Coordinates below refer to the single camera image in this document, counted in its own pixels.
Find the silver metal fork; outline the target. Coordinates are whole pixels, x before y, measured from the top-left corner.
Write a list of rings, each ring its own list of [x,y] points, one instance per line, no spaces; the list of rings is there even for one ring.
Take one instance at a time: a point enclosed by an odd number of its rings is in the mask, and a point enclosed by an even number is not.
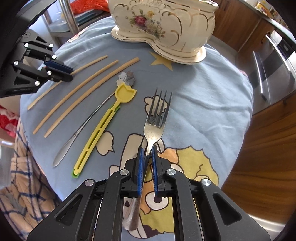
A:
[[[166,99],[167,93],[165,93],[164,97],[159,95],[158,99],[156,99],[156,96],[157,95],[155,94],[152,98],[151,108],[149,109],[144,125],[144,136],[147,140],[147,148],[143,160],[140,193],[139,197],[132,199],[131,205],[124,216],[122,226],[125,230],[136,230],[138,227],[142,189],[144,187],[144,180],[149,165],[151,150],[164,133],[166,119],[171,105],[171,94],[169,99]]]

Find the yellow tulip slotted utensil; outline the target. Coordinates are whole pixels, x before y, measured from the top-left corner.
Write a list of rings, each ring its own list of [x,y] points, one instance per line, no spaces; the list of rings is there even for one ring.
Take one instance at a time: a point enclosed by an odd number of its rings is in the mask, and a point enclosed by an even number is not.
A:
[[[119,87],[115,90],[116,101],[112,105],[112,107],[110,107],[106,111],[106,113],[104,114],[104,116],[101,118],[100,122],[94,129],[93,133],[91,134],[90,138],[86,142],[79,158],[77,159],[74,165],[73,172],[72,172],[72,176],[74,178],[77,178],[81,174],[97,142],[103,135],[105,129],[111,122],[112,118],[115,116],[116,112],[120,109],[119,105],[121,103],[130,102],[136,95],[136,92],[137,91],[135,89],[133,89],[131,86],[126,85],[125,83],[122,83],[121,85],[119,85]]]

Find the wooden kitchen cabinets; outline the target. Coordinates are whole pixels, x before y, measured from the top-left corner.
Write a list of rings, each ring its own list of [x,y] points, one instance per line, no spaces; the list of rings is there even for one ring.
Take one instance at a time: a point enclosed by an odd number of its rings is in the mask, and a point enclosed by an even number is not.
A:
[[[267,33],[293,34],[248,1],[218,1],[213,35],[235,52],[247,76],[252,52]],[[223,191],[247,213],[286,223],[295,210],[295,91],[252,115],[250,127]]]

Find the metal storage rack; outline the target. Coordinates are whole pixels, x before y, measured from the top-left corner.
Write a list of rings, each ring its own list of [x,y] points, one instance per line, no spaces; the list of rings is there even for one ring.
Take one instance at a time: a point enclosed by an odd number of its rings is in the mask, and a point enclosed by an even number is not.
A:
[[[50,36],[59,47],[84,28],[110,16],[108,12],[94,9],[74,15],[70,3],[72,1],[55,1],[42,15]]]

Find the light blue cartoon tablecloth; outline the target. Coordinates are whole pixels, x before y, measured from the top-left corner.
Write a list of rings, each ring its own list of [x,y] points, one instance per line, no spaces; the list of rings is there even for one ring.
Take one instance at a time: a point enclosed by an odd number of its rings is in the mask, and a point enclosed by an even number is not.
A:
[[[100,181],[123,169],[138,148],[147,147],[144,124],[156,94],[171,105],[164,134],[157,142],[161,158],[188,178],[222,186],[230,174],[250,126],[253,89],[241,70],[215,48],[195,65],[166,60],[145,43],[112,37],[111,17],[97,21],[57,52],[74,69],[98,59],[69,83],[45,83],[20,100],[21,122],[36,163],[50,187],[65,199],[87,179]],[[114,92],[134,75],[136,95],[121,103],[78,178],[74,165],[95,127],[112,107]]]

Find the red plastic bag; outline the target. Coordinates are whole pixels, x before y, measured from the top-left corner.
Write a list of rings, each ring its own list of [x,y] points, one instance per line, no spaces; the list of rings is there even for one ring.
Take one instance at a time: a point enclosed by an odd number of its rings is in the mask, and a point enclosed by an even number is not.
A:
[[[70,7],[74,15],[93,9],[109,12],[108,0],[75,0],[70,3]]]

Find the plaid cloth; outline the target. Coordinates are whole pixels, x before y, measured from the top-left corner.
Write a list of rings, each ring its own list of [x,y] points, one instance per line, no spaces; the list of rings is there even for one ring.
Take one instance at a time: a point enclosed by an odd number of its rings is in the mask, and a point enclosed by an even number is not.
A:
[[[53,211],[61,199],[36,163],[22,122],[16,129],[10,185],[1,189],[1,211],[21,240]]]

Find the cream floral ceramic utensil holder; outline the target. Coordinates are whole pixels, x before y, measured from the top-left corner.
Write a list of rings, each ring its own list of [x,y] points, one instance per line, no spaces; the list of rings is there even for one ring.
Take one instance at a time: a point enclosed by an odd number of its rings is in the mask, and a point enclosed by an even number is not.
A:
[[[162,57],[193,65],[206,57],[205,45],[215,28],[214,1],[112,0],[115,21],[112,37],[124,42],[147,43]]]

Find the stainless steel oven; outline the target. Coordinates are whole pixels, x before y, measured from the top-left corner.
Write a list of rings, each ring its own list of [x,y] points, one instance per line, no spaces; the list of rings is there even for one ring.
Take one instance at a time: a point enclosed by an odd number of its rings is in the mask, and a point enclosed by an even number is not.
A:
[[[277,31],[267,33],[252,52],[253,114],[263,111],[295,91],[295,41]]]

